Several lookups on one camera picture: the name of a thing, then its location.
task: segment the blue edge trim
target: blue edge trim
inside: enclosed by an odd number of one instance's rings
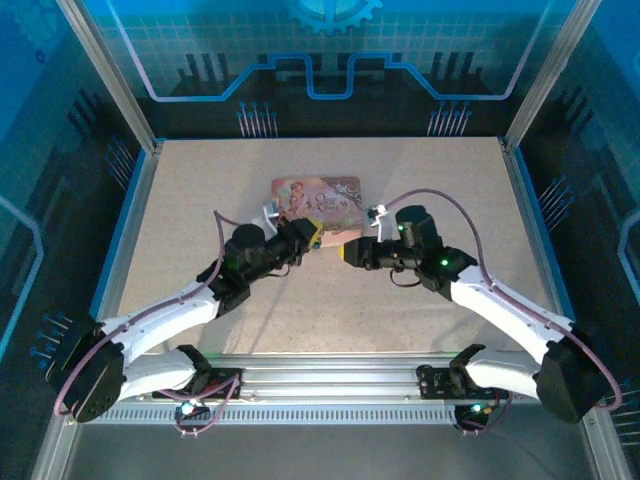
[[[562,279],[562,273],[560,272],[558,259],[556,258],[553,246],[551,245],[551,238],[549,237],[549,232],[547,231],[547,227],[544,224],[542,211],[540,210],[540,205],[538,204],[538,198],[536,197],[535,190],[533,189],[533,182],[531,181],[531,176],[529,175],[529,170],[527,169],[527,165],[524,162],[524,157],[522,156],[520,147],[515,150],[515,157],[516,161],[518,162],[520,174],[522,175],[524,187],[527,191],[529,203],[531,204],[531,210],[533,210],[533,216],[536,222],[536,226],[538,227],[538,231],[540,232],[540,238],[542,239],[542,248],[544,249],[544,253],[547,256],[547,260],[549,261],[549,266],[551,267],[551,276],[553,277],[553,282],[555,284],[554,286],[556,288],[556,291],[558,292],[558,298],[564,311],[563,315],[572,320],[575,320],[576,317],[573,312],[573,307],[571,306],[571,300],[569,299],[569,292],[567,292],[567,287],[564,283],[564,280]]]
[[[142,172],[142,165],[144,165],[145,158],[145,151],[140,150],[138,159],[136,160],[136,167],[133,169],[133,175],[131,176],[131,181],[129,182],[127,194],[124,197],[122,210],[120,210],[118,223],[116,223],[113,237],[111,237],[109,251],[107,252],[107,257],[105,258],[104,265],[102,266],[100,280],[98,280],[98,286],[96,287],[96,292],[93,294],[93,300],[91,301],[91,307],[89,308],[89,315],[91,315],[93,319],[96,319],[96,317],[98,316],[98,311],[100,310],[100,305],[102,304],[102,297],[104,296],[104,291],[107,288],[107,281],[109,280],[109,275],[111,274],[111,269],[113,268],[113,262],[116,259],[116,253],[118,251],[118,247],[120,246],[120,241],[122,240],[124,225],[127,222],[127,218],[129,217],[129,211],[131,210],[131,204],[133,203],[133,196],[136,192],[136,189],[138,188],[140,173]]]
[[[551,245],[551,238],[549,237],[549,233],[542,219],[542,212],[540,211],[540,206],[538,204],[537,197],[533,189],[531,176],[529,175],[529,170],[527,169],[527,165],[524,162],[524,157],[522,156],[522,151],[520,150],[519,147],[515,151],[515,157],[516,157],[516,161],[518,162],[518,168],[520,169],[520,173],[522,175],[522,179],[524,182],[524,187],[526,189],[527,197],[529,199],[529,203],[531,204],[531,209],[533,211],[533,216],[536,222],[536,226],[538,227],[538,231],[540,232],[540,238],[542,239],[542,248],[544,249],[544,253],[547,256],[547,260],[551,267],[551,275],[553,277],[553,281],[555,284],[554,286],[558,292],[558,297],[560,299],[562,309],[564,310],[563,314],[566,317],[569,317],[575,320],[575,314],[573,312],[571,300],[569,299],[569,293],[567,292],[567,287],[564,283],[564,280],[562,279],[562,273],[560,272],[558,259],[556,258],[556,254],[553,250],[553,246]],[[146,155],[144,151],[141,150],[140,155],[138,156],[138,160],[136,162],[136,168],[133,171],[133,176],[131,178],[131,183],[129,184],[129,189],[127,190],[127,195],[125,196],[124,203],[122,205],[122,211],[120,212],[120,216],[118,217],[118,223],[116,224],[116,229],[113,232],[111,244],[109,245],[109,251],[107,252],[107,257],[105,259],[104,266],[102,267],[102,273],[100,274],[100,280],[98,281],[98,286],[96,288],[96,292],[91,302],[91,308],[89,310],[89,314],[94,319],[97,317],[98,311],[100,309],[100,304],[102,303],[102,297],[107,287],[107,281],[109,279],[111,269],[113,268],[113,262],[115,260],[116,252],[118,251],[118,247],[120,245],[120,240],[122,239],[124,225],[126,223],[127,217],[129,216],[129,211],[131,210],[133,196],[136,191],[136,188],[138,187],[138,181],[140,180],[140,173],[142,171],[142,165],[144,164],[145,158],[146,158]]]

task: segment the glass panel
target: glass panel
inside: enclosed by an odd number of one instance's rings
[[[502,135],[573,1],[86,4],[156,135],[211,138]]]
[[[18,479],[53,404],[44,315],[90,320],[140,147],[55,2],[0,2],[0,65],[0,477]]]
[[[640,10],[604,0],[522,143],[581,328],[623,381],[640,465]]]

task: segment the wooden table surface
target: wooden table surface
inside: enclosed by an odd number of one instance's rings
[[[549,306],[495,138],[189,140],[162,149],[120,313],[177,292],[210,265],[218,254],[214,209],[248,221],[269,201],[273,178],[303,175],[358,176],[365,206],[420,187],[449,193],[474,219],[491,273]],[[452,206],[427,195],[402,205],[410,202],[425,205],[445,244],[476,256]],[[326,248],[286,278],[253,284],[236,311],[156,351],[188,343],[205,353],[440,352],[474,342],[520,350],[478,315],[425,289],[397,288],[386,271],[352,268]]]

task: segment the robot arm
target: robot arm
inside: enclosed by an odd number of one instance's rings
[[[546,326],[527,309],[588,343],[571,320],[541,308],[491,275],[489,285],[474,258],[443,245],[433,218],[424,207],[398,211],[400,240],[391,240],[392,227],[384,218],[386,214],[383,206],[369,213],[372,226],[379,228],[378,236],[345,244],[341,255],[347,263],[367,270],[413,270],[423,287],[476,312],[531,356],[522,363],[509,352],[472,345],[450,364],[455,392],[464,396],[470,390],[488,387],[513,391],[537,398],[552,414],[569,423],[578,422],[596,405],[607,391],[600,370],[569,338]],[[525,309],[505,299],[504,294]]]
[[[267,218],[262,223],[270,222]],[[300,265],[302,256],[317,242],[322,230],[322,225],[311,219],[283,220],[273,229],[258,225],[245,224],[235,229],[225,243],[218,274],[210,283],[205,284],[217,262],[177,294],[140,312],[90,327],[77,323],[63,326],[64,337],[45,373],[46,380],[58,393],[98,342],[126,326],[114,340],[97,350],[71,383],[64,404],[75,420],[91,421],[116,401],[142,393],[178,390],[185,395],[197,395],[212,381],[219,380],[212,377],[209,362],[190,345],[160,355],[143,354],[184,330],[237,308],[249,298],[249,286],[274,269]],[[149,313],[129,324],[141,312]]]

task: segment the yellow object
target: yellow object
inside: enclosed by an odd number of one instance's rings
[[[313,223],[314,227],[316,227],[316,233],[311,239],[311,241],[309,242],[309,247],[313,247],[316,244],[316,242],[320,241],[320,238],[322,237],[322,232],[324,231],[324,224],[321,221],[316,220],[315,218],[312,218],[312,217],[307,217],[307,220]]]

